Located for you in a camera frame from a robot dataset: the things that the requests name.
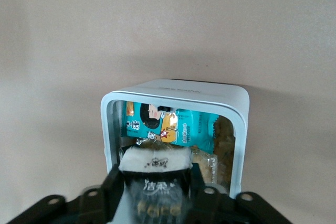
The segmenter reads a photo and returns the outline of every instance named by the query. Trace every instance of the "open box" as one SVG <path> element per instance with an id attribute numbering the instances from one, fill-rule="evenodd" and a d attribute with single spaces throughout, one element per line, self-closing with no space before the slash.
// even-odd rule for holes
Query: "open box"
<path id="1" fill-rule="evenodd" d="M 108 172 L 120 162 L 119 149 L 129 144 L 129 139 L 122 136 L 126 101 L 213 113 L 226 118 L 232 124 L 235 138 L 229 196 L 235 198 L 240 193 L 249 110 L 249 96 L 244 88 L 158 79 L 106 94 L 101 102 L 101 117 Z"/>

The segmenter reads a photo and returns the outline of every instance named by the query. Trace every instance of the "metal screw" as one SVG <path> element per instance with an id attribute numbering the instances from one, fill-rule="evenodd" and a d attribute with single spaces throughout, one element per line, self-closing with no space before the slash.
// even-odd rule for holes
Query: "metal screw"
<path id="1" fill-rule="evenodd" d="M 53 204 L 56 204 L 57 202 L 59 202 L 59 199 L 54 198 L 54 199 L 51 199 L 50 201 L 48 201 L 48 205 L 53 205 Z"/>
<path id="2" fill-rule="evenodd" d="M 204 189 L 204 192 L 205 192 L 206 194 L 214 194 L 214 193 L 215 193 L 215 190 L 212 189 L 212 188 L 210 188 L 210 187 L 207 187 L 207 188 Z"/>
<path id="3" fill-rule="evenodd" d="M 240 197 L 243 200 L 246 200 L 246 201 L 252 201 L 253 200 L 253 197 L 250 194 L 242 194 Z"/>

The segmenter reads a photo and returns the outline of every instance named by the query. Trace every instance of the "snack package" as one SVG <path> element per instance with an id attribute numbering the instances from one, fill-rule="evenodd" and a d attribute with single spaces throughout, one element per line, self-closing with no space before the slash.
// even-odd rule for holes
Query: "snack package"
<path id="1" fill-rule="evenodd" d="M 214 151 L 214 123 L 218 115 L 127 102 L 125 109 L 126 135 L 150 138 L 179 146 L 197 146 L 212 154 Z"/>

